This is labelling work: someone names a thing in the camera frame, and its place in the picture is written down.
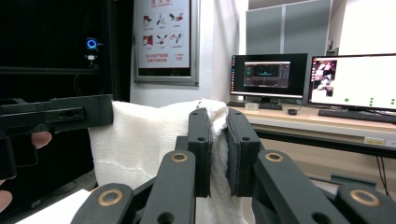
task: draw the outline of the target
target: poster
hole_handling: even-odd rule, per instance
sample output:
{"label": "poster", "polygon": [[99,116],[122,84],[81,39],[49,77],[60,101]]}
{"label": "poster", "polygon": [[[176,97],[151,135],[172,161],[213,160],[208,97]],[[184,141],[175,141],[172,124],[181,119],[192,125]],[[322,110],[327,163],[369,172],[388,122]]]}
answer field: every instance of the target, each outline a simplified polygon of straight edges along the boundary
{"label": "poster", "polygon": [[190,68],[190,1],[135,3],[138,68]]}

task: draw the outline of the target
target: wooden desk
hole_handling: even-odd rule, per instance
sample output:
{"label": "wooden desk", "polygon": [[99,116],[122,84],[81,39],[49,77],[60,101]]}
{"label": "wooden desk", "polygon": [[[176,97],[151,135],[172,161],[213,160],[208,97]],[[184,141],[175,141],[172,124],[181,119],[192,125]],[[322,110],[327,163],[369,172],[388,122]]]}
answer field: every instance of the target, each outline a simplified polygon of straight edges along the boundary
{"label": "wooden desk", "polygon": [[289,108],[299,106],[283,105],[282,111],[232,107],[246,115],[265,148],[287,153],[311,177],[353,176],[373,181],[385,192],[375,156],[386,157],[387,185],[396,197],[396,148],[364,144],[365,137],[395,141],[396,125],[320,117],[317,108],[305,106],[292,116]]}
{"label": "wooden desk", "polygon": [[[288,109],[298,109],[297,105],[283,105],[282,111],[232,108],[247,116],[259,137],[396,158],[396,146],[385,147],[385,143],[396,143],[394,124],[322,117],[317,108],[306,106],[296,116],[289,115]],[[378,141],[368,145],[365,138]]]}

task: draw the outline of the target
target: monitor screen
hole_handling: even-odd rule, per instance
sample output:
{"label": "monitor screen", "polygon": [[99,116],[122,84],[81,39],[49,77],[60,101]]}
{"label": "monitor screen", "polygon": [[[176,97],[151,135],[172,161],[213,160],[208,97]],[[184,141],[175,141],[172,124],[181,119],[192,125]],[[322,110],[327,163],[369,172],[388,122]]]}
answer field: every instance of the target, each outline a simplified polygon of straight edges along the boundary
{"label": "monitor screen", "polygon": [[231,95],[302,99],[307,54],[233,55]]}
{"label": "monitor screen", "polygon": [[396,110],[395,54],[314,56],[308,103]]}

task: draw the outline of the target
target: white cloth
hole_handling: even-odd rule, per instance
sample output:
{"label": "white cloth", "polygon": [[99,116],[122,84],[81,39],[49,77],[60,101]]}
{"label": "white cloth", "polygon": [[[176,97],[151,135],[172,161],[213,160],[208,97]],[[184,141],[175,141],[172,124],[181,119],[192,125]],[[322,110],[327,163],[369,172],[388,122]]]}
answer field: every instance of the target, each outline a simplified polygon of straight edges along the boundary
{"label": "white cloth", "polygon": [[222,102],[203,99],[161,108],[113,102],[113,124],[89,129],[98,185],[136,189],[154,177],[163,156],[175,150],[177,136],[188,135],[189,114],[197,107],[207,111],[213,146],[211,198],[197,198],[196,223],[252,223],[250,200],[231,197],[225,176],[228,107]]}

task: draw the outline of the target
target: finger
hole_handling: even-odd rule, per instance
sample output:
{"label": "finger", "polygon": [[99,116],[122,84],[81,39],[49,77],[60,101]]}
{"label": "finger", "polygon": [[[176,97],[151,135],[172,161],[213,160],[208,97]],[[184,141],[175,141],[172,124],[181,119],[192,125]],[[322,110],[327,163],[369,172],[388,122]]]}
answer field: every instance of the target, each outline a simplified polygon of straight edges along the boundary
{"label": "finger", "polygon": [[7,208],[7,206],[11,203],[11,201],[12,201],[11,193],[5,190],[0,190],[0,213]]}
{"label": "finger", "polygon": [[51,139],[52,135],[49,132],[32,133],[32,144],[35,146],[35,148],[46,146]]}

